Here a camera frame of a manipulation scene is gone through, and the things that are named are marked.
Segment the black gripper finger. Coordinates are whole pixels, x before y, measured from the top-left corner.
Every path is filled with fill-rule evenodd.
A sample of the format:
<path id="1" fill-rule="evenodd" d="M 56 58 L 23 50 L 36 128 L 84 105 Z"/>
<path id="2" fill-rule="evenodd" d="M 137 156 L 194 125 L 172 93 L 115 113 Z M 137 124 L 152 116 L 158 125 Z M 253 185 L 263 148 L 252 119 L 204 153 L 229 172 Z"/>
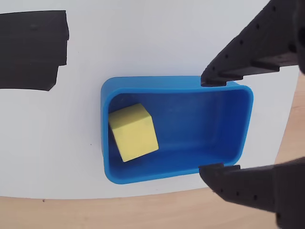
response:
<path id="1" fill-rule="evenodd" d="M 223 200 L 275 213 L 281 229 L 305 227 L 305 159 L 264 167 L 199 167 L 202 180 Z"/>
<path id="2" fill-rule="evenodd" d="M 299 1 L 271 0 L 207 65 L 201 86 L 225 86 L 244 76 L 275 73 L 298 65 L 296 14 Z"/>

